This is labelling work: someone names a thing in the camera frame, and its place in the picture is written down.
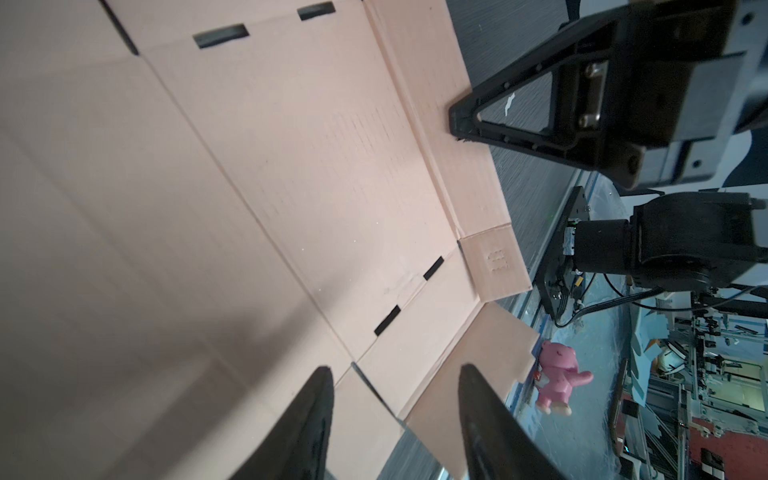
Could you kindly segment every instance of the cable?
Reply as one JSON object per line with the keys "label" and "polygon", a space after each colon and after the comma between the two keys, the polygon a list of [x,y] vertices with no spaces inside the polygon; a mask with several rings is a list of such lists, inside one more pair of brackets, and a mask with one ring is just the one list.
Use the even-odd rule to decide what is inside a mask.
{"label": "cable", "polygon": [[596,273],[592,273],[592,280],[589,280],[589,284],[587,285],[587,288],[584,289],[584,293],[581,294],[581,298],[584,298],[587,296],[587,292],[589,291],[589,287],[592,286],[592,282],[594,282],[594,278],[597,276]]}
{"label": "cable", "polygon": [[647,290],[645,292],[633,293],[632,295],[627,295],[627,296],[620,296],[619,298],[614,298],[612,300],[608,300],[607,302],[603,302],[603,303],[595,303],[594,305],[586,306],[585,308],[574,313],[571,319],[568,320],[566,323],[563,323],[561,325],[557,323],[557,321],[554,321],[554,325],[558,328],[565,328],[566,326],[571,325],[571,323],[573,323],[577,318],[581,316],[588,315],[590,313],[600,312],[602,310],[606,310],[609,308],[614,308],[615,306],[624,305],[625,303],[634,302],[635,300],[644,300],[646,298],[651,298],[652,296],[660,295],[662,293],[664,293],[664,289],[657,286],[656,288]]}
{"label": "cable", "polygon": [[571,291],[568,289],[568,287],[563,287],[562,298],[560,300],[560,304],[558,305],[558,311],[556,312],[556,317],[554,318],[554,323],[557,324],[558,320],[561,316],[563,316],[563,313],[565,313],[565,310],[568,309],[568,298],[571,296]]}
{"label": "cable", "polygon": [[[611,289],[614,292],[616,292],[616,294],[618,296],[624,296],[620,291],[618,291],[616,289],[614,284],[611,283],[611,279],[608,278],[608,275],[603,273],[603,276],[605,277],[605,281],[608,282],[608,286],[610,286]],[[687,308],[661,308],[659,306],[648,306],[648,305],[643,305],[642,303],[637,303],[637,302],[632,302],[632,305],[636,305],[636,306],[639,306],[641,308],[645,308],[645,309],[648,309],[648,310],[653,310],[653,311],[656,311],[656,312],[693,312],[694,310],[705,310],[707,308],[715,308],[715,307],[724,305],[724,304],[730,302],[731,300],[735,300],[736,298],[738,298],[738,297],[740,297],[742,295],[746,295],[747,293],[751,292],[752,290],[755,290],[756,288],[758,288],[760,286],[761,285],[748,286],[747,288],[744,288],[740,292],[738,292],[738,293],[736,293],[736,294],[734,294],[732,296],[729,296],[728,298],[726,298],[722,302],[717,302],[717,303],[713,303],[712,305],[706,305],[706,306],[692,306],[692,307],[687,307]]]}

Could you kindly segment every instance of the machinery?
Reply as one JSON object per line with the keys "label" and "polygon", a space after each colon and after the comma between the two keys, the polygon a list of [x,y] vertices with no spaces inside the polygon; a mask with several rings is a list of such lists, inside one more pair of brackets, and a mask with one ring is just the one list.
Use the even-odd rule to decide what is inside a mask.
{"label": "machinery", "polygon": [[[584,189],[576,187],[535,277],[542,305],[564,326],[558,321],[582,272],[631,276],[649,290],[588,306],[574,318],[665,291],[730,286],[757,263],[768,263],[768,248],[755,244],[753,226],[755,211],[765,209],[765,201],[748,194],[682,192],[635,207],[629,220],[589,220]],[[741,287],[743,293],[758,288]]]}
{"label": "machinery", "polygon": [[[764,347],[760,347],[768,345],[765,326],[758,332],[739,325],[739,322],[764,322],[768,314],[758,309],[765,308],[766,304],[740,300],[736,306],[728,303],[707,309],[706,306],[712,304],[713,298],[716,297],[709,293],[693,294],[693,302],[705,308],[694,311],[690,324],[687,320],[676,319],[676,327],[684,333],[683,338],[689,337],[689,371],[693,377],[690,382],[692,415],[712,422],[714,434],[718,437],[725,431],[733,431],[768,438],[768,383],[765,369],[762,365],[751,365],[754,359],[723,357],[726,353],[718,353],[717,342],[718,338],[722,338],[722,343],[727,346],[741,342],[752,343],[758,347],[758,351],[764,350]],[[760,405],[733,403],[723,396],[723,390],[731,385],[757,392],[762,400],[759,402],[762,409],[756,408]]]}
{"label": "machinery", "polygon": [[[630,3],[564,25],[454,104],[449,125],[626,189],[706,180],[731,134],[768,124],[767,42],[767,0]],[[546,74],[543,131],[483,119]]]}

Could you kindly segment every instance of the cardboard flap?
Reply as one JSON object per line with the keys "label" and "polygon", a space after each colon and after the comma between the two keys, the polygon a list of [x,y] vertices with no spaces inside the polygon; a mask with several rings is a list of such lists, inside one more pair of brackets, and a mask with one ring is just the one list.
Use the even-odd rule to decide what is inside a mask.
{"label": "cardboard flap", "polygon": [[144,55],[359,359],[455,239],[362,2],[335,5]]}
{"label": "cardboard flap", "polygon": [[531,289],[531,278],[512,225],[496,227],[460,241],[480,300],[491,302]]}
{"label": "cardboard flap", "polygon": [[478,304],[464,257],[456,250],[359,362],[389,408],[404,418],[423,379]]}
{"label": "cardboard flap", "polygon": [[458,417],[458,375],[474,364],[502,400],[534,365],[538,334],[496,303],[487,303],[413,407],[406,424],[453,478],[464,478],[466,459]]}
{"label": "cardboard flap", "polygon": [[364,3],[458,236],[509,223],[488,146],[448,127],[448,108],[472,87],[445,0]]}
{"label": "cardboard flap", "polygon": [[375,480],[403,429],[357,372],[336,384],[326,468],[337,480]]}

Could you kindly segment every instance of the pink toy figure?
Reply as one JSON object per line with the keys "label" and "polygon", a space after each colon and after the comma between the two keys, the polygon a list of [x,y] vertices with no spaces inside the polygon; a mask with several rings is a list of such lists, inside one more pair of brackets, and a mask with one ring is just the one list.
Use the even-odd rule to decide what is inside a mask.
{"label": "pink toy figure", "polygon": [[[552,410],[561,415],[570,415],[571,407],[568,406],[568,399],[571,398],[571,392],[575,386],[587,385],[594,375],[592,372],[579,373],[576,350],[562,343],[545,340],[541,344],[538,362],[541,365],[541,373],[549,379],[549,383],[543,387],[537,387],[536,408],[547,415]],[[541,375],[537,372],[535,378],[539,380]]]}

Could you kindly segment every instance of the gray table surface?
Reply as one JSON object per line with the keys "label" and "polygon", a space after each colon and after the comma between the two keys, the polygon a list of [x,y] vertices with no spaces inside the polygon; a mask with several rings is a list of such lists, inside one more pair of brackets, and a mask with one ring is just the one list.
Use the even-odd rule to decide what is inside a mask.
{"label": "gray table surface", "polygon": [[[484,81],[530,48],[553,35],[568,20],[564,0],[447,0],[462,56],[473,85]],[[547,123],[549,83],[544,79],[491,106],[484,118],[494,118],[532,130]],[[492,147],[491,153],[525,264],[537,262],[541,245],[558,216],[575,170],[528,155]],[[500,302],[511,305],[511,299]],[[410,432],[401,438],[379,480],[426,480],[441,467]]]}

